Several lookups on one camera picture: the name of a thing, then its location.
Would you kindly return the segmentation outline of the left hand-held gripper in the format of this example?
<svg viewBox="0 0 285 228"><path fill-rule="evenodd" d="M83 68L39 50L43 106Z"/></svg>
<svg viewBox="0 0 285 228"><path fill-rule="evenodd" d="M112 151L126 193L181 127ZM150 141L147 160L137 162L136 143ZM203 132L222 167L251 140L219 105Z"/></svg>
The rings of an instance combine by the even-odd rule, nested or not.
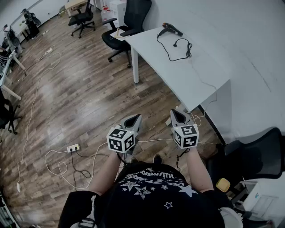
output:
<svg viewBox="0 0 285 228"><path fill-rule="evenodd" d="M134 114L124 118L120 125L112 127L107 134L108 148L122 154L132 155L142 122L141 114Z"/></svg>

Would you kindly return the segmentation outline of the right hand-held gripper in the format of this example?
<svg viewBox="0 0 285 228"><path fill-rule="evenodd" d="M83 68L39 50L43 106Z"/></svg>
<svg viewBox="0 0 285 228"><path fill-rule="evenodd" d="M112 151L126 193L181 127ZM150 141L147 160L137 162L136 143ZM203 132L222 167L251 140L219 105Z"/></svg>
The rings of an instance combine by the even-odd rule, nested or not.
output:
<svg viewBox="0 0 285 228"><path fill-rule="evenodd" d="M181 149L196 147L199 140L198 126L191 120L189 114L171 109L171 123L173 126L173 139Z"/></svg>

